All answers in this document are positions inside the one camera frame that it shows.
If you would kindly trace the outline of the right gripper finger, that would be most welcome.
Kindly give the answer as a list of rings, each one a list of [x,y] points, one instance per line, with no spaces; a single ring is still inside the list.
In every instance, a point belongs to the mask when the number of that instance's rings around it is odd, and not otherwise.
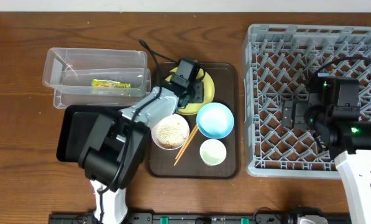
[[[306,130],[308,125],[305,121],[305,113],[308,109],[307,101],[297,101],[293,106],[293,128]]]
[[[293,126],[293,100],[286,100],[282,106],[282,126],[291,128]]]

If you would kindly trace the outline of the light blue bowl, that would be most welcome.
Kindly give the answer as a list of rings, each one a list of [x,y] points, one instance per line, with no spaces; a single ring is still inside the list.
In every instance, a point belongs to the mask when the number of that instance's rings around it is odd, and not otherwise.
[[[213,102],[198,111],[196,123],[207,138],[222,139],[231,133],[235,121],[232,111],[226,105]]]

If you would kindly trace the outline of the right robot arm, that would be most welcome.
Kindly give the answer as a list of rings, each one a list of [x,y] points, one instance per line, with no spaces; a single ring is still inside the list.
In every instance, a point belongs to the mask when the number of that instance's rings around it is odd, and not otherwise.
[[[287,100],[282,126],[313,132],[335,162],[352,223],[371,223],[371,121],[361,121],[360,83],[352,77],[314,75],[305,100]]]

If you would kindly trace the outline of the small pale green cup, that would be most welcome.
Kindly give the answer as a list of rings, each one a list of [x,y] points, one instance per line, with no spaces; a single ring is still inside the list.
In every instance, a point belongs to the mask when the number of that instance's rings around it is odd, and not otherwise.
[[[207,166],[216,166],[225,160],[227,151],[221,141],[208,139],[200,146],[199,154]]]

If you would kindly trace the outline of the pink bowl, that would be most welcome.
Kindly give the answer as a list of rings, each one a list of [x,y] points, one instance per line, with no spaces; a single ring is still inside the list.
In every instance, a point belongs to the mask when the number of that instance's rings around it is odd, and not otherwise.
[[[152,140],[164,150],[181,148],[189,134],[190,127],[187,120],[178,114],[167,116],[151,130]]]

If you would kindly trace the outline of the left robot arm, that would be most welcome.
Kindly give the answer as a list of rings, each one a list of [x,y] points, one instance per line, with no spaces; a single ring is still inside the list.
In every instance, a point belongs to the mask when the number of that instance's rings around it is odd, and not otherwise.
[[[78,158],[96,194],[96,223],[122,223],[126,217],[126,186],[142,160],[150,130],[193,103],[211,102],[214,92],[209,75],[190,81],[172,74],[135,105],[98,114]]]

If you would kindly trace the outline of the pile of rice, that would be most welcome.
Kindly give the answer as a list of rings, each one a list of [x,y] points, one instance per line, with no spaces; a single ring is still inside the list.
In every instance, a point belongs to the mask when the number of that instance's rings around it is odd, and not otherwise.
[[[181,123],[164,123],[157,129],[157,141],[165,149],[174,149],[183,145],[187,139],[188,129]]]

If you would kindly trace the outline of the green snack wrapper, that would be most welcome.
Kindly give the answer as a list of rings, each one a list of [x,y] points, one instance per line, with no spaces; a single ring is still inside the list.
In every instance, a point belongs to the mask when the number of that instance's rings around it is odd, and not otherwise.
[[[131,88],[131,83],[122,83],[114,80],[99,80],[93,79],[91,81],[91,86],[93,87],[104,87],[104,88]]]

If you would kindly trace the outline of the yellow round plate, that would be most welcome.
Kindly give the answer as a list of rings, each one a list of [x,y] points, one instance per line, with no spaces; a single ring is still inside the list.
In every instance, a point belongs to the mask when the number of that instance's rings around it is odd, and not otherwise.
[[[146,107],[146,110],[151,113],[156,113],[159,118],[165,118],[174,113],[179,113],[182,115],[193,115],[198,113],[198,111],[206,104],[212,102],[214,98],[214,82],[208,73],[206,73],[202,68],[199,69],[196,82],[203,82],[204,85],[204,101],[202,103],[188,103],[185,108],[178,107],[178,97],[169,89],[169,80],[171,73],[175,73],[177,67],[170,70],[168,77],[162,80],[162,84],[157,86],[152,91],[151,104]]]

